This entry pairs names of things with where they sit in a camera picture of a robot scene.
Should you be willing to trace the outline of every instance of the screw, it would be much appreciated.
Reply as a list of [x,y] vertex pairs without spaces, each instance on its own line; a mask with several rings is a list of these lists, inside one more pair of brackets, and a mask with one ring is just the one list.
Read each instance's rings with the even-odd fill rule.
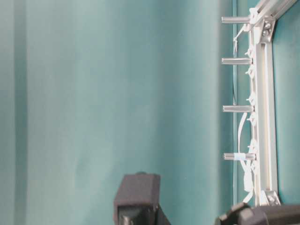
[[270,29],[271,28],[271,24],[269,22],[267,22],[264,27],[265,27],[265,29]]
[[275,199],[272,196],[268,196],[268,200],[273,203],[275,201]]
[[269,31],[268,31],[268,30],[264,30],[264,31],[262,32],[262,35],[263,35],[263,36],[269,35]]

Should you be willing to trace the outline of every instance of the metal bracket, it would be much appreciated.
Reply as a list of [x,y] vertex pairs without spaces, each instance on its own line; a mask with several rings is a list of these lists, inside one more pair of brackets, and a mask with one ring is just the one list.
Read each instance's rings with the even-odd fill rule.
[[281,205],[276,191],[262,191],[261,196],[262,196],[261,205],[269,205],[269,206]]
[[223,58],[222,64],[249,65],[251,95],[249,106],[223,106],[224,112],[251,112],[251,145],[255,160],[248,154],[226,155],[231,160],[252,160],[256,205],[279,205],[277,195],[277,153],[273,81],[272,36],[276,20],[297,0],[261,0],[248,17],[222,17],[223,23],[244,23],[248,32],[248,58]]

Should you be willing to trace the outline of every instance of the teal wall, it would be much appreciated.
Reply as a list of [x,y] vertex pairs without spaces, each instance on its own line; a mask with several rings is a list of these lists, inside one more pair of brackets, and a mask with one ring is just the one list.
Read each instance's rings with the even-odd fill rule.
[[162,175],[174,225],[230,207],[231,0],[3,0],[1,12],[3,224],[113,224],[137,171]]
[[300,203],[300,1],[277,22],[273,40],[279,195]]

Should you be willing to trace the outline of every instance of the cylindrical metal rod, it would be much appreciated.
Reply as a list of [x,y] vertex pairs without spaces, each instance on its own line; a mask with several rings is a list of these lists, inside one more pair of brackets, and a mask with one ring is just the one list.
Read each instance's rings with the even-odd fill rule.
[[225,160],[256,160],[256,154],[254,153],[224,153],[223,159]]
[[251,65],[251,58],[222,58],[223,65]]
[[224,105],[223,112],[225,113],[251,113],[254,111],[252,105]]
[[222,23],[250,23],[249,17],[243,16],[235,16],[235,17],[226,17],[222,16],[221,18]]

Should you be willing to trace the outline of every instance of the black plastic object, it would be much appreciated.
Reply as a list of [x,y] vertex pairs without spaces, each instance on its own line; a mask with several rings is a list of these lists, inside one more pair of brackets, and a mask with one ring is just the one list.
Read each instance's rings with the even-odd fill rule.
[[239,203],[215,221],[215,225],[293,225],[300,224],[300,205],[258,206]]
[[215,225],[234,225],[238,224],[240,212],[250,206],[245,203],[238,203],[220,217],[216,218]]
[[300,223],[300,205],[259,206],[240,212],[239,225],[292,225]]
[[125,175],[114,200],[116,225],[170,225],[159,205],[160,176]]

